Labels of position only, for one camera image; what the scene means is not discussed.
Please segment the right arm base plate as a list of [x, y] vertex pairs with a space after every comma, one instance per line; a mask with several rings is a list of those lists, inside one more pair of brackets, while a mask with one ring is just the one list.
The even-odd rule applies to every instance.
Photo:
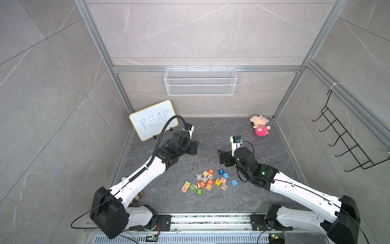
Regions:
[[276, 231], [292, 231], [293, 227], [283, 226], [275, 216], [252, 213], [250, 216], [250, 224], [253, 231], [276, 230]]

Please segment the yellow E block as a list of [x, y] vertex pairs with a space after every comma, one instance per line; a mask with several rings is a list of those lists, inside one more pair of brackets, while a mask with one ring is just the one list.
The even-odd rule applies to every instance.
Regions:
[[221, 183], [222, 183], [222, 181], [221, 181], [220, 179], [217, 179], [217, 180], [215, 181], [215, 184], [216, 184], [217, 186], [220, 186]]

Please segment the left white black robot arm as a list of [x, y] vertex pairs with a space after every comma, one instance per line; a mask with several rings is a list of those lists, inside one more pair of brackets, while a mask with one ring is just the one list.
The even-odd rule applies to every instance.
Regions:
[[152, 207], [131, 205], [149, 183], [176, 164], [181, 156], [197, 153], [199, 143], [192, 140], [194, 126], [187, 122], [183, 124], [183, 130], [174, 132], [165, 143], [161, 143], [162, 136], [159, 136], [149, 161], [132, 175], [109, 189], [101, 187], [95, 192], [91, 210], [87, 214], [95, 228], [104, 232], [109, 239], [133, 227], [155, 228], [158, 213]]

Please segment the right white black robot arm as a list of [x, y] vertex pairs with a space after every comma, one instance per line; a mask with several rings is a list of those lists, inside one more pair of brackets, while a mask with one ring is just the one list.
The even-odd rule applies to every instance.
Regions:
[[237, 169], [240, 178], [245, 178], [259, 188], [283, 195], [307, 210], [296, 210], [273, 204], [265, 222], [272, 230], [294, 228], [310, 230], [326, 235], [335, 244], [356, 244], [360, 227], [360, 215], [356, 201], [349, 196], [341, 198], [306, 186], [278, 169], [261, 164], [253, 151], [244, 147], [241, 136], [230, 137], [231, 150], [219, 150], [220, 163]]

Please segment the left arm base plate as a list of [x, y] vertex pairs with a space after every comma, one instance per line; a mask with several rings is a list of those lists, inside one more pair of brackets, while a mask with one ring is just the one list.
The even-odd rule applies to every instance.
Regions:
[[171, 227], [172, 215], [158, 215], [152, 217], [146, 226], [134, 226], [130, 231], [169, 231]]

